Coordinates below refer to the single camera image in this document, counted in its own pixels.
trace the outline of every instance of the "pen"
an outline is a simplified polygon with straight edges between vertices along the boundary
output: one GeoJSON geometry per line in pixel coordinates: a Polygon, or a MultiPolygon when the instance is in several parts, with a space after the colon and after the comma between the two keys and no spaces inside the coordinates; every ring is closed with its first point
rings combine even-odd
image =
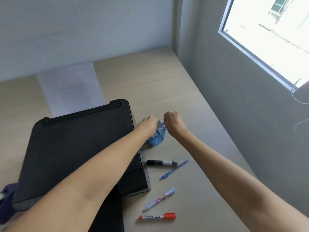
{"type": "Polygon", "coordinates": [[[165,213],[164,215],[160,216],[139,216],[140,220],[143,219],[176,219],[176,213],[165,213]]]}
{"type": "Polygon", "coordinates": [[[154,202],[152,202],[151,204],[149,204],[147,207],[145,207],[143,209],[143,211],[148,210],[149,208],[152,208],[153,206],[155,206],[157,203],[161,202],[163,199],[165,199],[168,196],[171,196],[175,193],[175,190],[170,190],[169,192],[165,193],[162,197],[156,199],[154,202]]]}
{"type": "Polygon", "coordinates": [[[185,160],[184,162],[178,164],[176,167],[174,167],[171,171],[169,171],[168,173],[164,174],[160,180],[162,179],[166,179],[172,172],[175,172],[177,169],[179,169],[181,166],[184,166],[189,160],[185,160]]]}
{"type": "Polygon", "coordinates": [[[176,161],[165,161],[165,160],[147,160],[146,165],[169,165],[177,166],[178,162],[176,161]]]}

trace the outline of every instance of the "wooden desk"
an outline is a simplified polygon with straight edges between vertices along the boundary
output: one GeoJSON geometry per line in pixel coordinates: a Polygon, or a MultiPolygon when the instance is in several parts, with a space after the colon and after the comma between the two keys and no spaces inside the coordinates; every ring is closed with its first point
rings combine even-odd
{"type": "MultiPolygon", "coordinates": [[[[166,111],[178,110],[199,139],[253,174],[169,47],[94,62],[94,66],[106,101],[128,100],[137,122],[150,114],[163,119],[166,111]]],[[[18,180],[32,126],[50,116],[50,111],[35,76],[1,83],[0,95],[0,187],[4,187],[18,180]]],[[[145,159],[190,161],[162,181],[158,180],[169,168],[148,168],[152,190],[123,199],[126,232],[249,231],[168,133],[160,145],[144,154],[145,159]],[[137,220],[146,205],[170,189],[176,190],[175,195],[147,214],[175,212],[175,221],[137,220]]]]}

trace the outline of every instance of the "blue mesh pen holder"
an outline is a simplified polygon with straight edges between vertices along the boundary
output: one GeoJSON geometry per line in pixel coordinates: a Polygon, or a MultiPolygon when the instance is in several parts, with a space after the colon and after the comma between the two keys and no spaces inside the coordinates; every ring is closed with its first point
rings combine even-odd
{"type": "Polygon", "coordinates": [[[162,122],[159,120],[160,125],[157,128],[156,133],[154,134],[154,137],[148,138],[148,142],[152,147],[156,146],[157,144],[160,144],[164,140],[164,135],[166,132],[166,126],[162,125],[162,122]]]}

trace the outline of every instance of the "bright window light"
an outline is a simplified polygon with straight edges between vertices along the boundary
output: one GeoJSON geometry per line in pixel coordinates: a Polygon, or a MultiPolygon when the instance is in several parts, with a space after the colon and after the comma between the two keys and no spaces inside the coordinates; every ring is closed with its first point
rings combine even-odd
{"type": "Polygon", "coordinates": [[[309,81],[309,0],[231,0],[227,10],[226,35],[290,84],[309,81]]]}

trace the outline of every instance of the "black marker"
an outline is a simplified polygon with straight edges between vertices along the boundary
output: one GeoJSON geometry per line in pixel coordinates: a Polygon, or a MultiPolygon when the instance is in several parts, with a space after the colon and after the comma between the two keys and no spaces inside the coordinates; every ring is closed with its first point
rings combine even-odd
{"type": "Polygon", "coordinates": [[[178,162],[175,161],[164,161],[164,160],[147,160],[146,165],[169,165],[177,166],[178,162]]]}

